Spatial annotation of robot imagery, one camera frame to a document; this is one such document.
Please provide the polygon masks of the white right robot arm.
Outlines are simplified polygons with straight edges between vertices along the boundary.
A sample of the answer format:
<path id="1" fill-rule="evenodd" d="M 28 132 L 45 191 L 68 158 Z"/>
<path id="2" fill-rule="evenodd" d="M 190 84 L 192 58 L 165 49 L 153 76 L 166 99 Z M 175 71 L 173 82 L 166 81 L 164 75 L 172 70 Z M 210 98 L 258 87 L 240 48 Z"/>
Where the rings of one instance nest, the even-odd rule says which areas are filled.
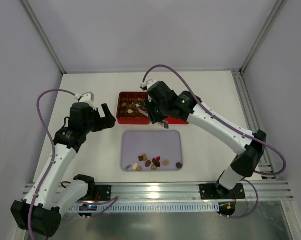
<path id="1" fill-rule="evenodd" d="M 213 135 L 236 154 L 215 184 L 218 195 L 233 196 L 236 184 L 254 174 L 265 151 L 266 133 L 241 129 L 209 110 L 190 91 L 177 95 L 163 81 L 148 80 L 142 82 L 140 88 L 147 93 L 144 105 L 153 124 L 162 124 L 169 117 L 183 120 Z"/>

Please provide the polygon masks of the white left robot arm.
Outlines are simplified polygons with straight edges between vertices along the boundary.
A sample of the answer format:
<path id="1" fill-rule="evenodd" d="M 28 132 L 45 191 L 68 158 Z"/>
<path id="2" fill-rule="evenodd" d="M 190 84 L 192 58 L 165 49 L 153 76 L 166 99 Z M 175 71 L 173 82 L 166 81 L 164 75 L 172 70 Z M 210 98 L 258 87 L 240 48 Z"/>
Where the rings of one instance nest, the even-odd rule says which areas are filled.
<path id="1" fill-rule="evenodd" d="M 66 211 L 80 200 L 93 200 L 96 185 L 93 177 L 78 174 L 66 189 L 57 194 L 58 187 L 70 163 L 77 156 L 89 133 L 115 126 L 116 119 L 107 104 L 102 104 L 104 117 L 86 102 L 77 102 L 70 108 L 68 126 L 63 126 L 52 142 L 52 152 L 37 182 L 22 200 L 13 202 L 10 211 L 17 226 L 46 238 L 60 227 Z"/>

